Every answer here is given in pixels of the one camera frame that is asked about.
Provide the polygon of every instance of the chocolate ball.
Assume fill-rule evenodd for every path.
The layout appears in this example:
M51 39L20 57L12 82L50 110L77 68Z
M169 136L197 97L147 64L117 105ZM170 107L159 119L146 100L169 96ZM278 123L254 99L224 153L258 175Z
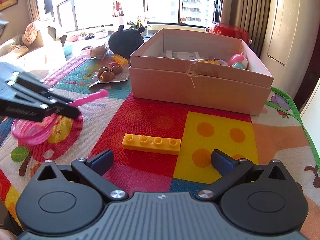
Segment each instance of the chocolate ball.
M123 72L123 68L119 65L115 65L111 68L111 71L115 74L115 75L118 75L120 73Z
M105 72L102 72L102 74L100 76L100 81L109 82L109 81L115 79L115 77L116 76L111 71L105 71Z
M100 79L100 76L103 72L105 71L110 71L109 67L102 67L101 69L98 70L98 78Z

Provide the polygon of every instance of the pink egg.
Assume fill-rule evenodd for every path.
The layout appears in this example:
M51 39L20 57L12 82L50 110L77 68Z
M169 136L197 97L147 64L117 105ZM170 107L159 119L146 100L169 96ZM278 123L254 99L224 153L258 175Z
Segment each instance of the pink egg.
M228 62L228 65L231 67L234 63L236 62L240 62L244 65L245 69L247 69L248 67L248 60L245 58L244 56L244 53L241 53L241 54L235 54L233 55L229 62Z

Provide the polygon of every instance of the black plush toy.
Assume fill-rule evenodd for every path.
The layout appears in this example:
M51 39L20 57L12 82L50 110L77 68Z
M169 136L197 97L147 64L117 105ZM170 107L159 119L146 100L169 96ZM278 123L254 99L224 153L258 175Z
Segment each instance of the black plush toy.
M124 30L124 25L119 26L119 31L113 33L109 39L109 49L114 53L124 58L129 58L130 55L139 48L143 43L143 37L140 35L145 28L140 27L138 30Z

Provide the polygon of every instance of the metal screw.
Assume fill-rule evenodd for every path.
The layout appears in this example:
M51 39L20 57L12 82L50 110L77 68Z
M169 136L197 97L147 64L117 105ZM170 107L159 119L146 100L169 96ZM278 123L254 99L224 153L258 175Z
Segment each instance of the metal screw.
M116 189L116 190L110 192L110 196L112 198L123 198L125 196L125 191L120 190L120 189Z
M213 192L211 190L204 189L198 192L198 196L201 198L211 198L213 197Z
M160 195L158 195L158 198L160 198L160 199L164 199L164 198L166 198L167 196L166 195L164 195L164 194L160 194Z

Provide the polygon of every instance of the pink toy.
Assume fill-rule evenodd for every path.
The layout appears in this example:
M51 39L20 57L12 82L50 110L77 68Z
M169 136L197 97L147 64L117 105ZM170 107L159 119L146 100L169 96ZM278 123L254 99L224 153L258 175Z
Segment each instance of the pink toy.
M109 93L107 90L101 89L97 93L88 95L84 98L79 98L67 104L78 107L99 98L107 97L108 95ZM42 122L15 119L11 126L11 133L17 140L21 140L30 145L38 145L50 137L51 129L55 125L57 117L56 114L52 114L45 117Z
M228 65L232 67L232 65L236 62L240 62L244 65L244 68L247 69L248 67L248 60L244 57L244 53L241 54L235 54L231 57L231 59L228 62Z

